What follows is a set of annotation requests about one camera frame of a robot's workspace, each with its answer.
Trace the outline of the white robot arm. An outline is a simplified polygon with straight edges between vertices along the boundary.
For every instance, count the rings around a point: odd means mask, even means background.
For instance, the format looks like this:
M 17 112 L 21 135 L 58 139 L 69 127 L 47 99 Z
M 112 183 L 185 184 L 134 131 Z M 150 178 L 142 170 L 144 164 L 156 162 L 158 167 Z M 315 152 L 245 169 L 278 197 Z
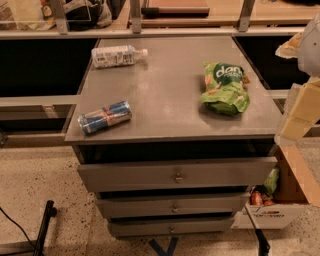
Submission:
M 293 84 L 284 105 L 276 142 L 294 144 L 320 120 L 320 14 L 304 29 L 297 49 L 298 68 L 310 78 Z

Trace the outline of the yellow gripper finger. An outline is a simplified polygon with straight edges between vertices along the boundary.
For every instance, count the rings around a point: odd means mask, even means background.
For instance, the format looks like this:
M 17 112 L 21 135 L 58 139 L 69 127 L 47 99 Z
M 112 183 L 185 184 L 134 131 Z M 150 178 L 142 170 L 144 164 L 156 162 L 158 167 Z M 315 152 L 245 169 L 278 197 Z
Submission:
M 320 120 L 320 80 L 303 84 L 288 117 L 281 135 L 291 141 L 302 138 Z

